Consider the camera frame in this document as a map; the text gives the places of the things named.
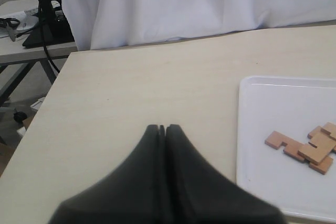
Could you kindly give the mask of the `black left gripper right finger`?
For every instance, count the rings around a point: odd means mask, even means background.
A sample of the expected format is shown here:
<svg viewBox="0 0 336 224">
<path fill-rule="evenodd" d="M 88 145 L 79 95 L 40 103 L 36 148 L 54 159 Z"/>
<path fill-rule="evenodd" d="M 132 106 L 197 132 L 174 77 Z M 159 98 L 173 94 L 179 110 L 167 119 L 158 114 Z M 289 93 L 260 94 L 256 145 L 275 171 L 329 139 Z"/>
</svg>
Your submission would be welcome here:
<svg viewBox="0 0 336 224">
<path fill-rule="evenodd" d="M 166 163 L 176 223 L 286 223 L 216 170 L 176 124 L 166 129 Z"/>
</svg>

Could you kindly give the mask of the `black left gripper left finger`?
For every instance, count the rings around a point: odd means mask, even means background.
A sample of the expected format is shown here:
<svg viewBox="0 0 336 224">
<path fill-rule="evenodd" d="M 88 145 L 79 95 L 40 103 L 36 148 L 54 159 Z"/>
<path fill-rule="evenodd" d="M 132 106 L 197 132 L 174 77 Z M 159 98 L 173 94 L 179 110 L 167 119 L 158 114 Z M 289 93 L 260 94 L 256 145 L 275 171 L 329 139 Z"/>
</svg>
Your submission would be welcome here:
<svg viewBox="0 0 336 224">
<path fill-rule="evenodd" d="M 164 127 L 149 125 L 108 176 L 63 201 L 50 223 L 165 223 Z"/>
</svg>

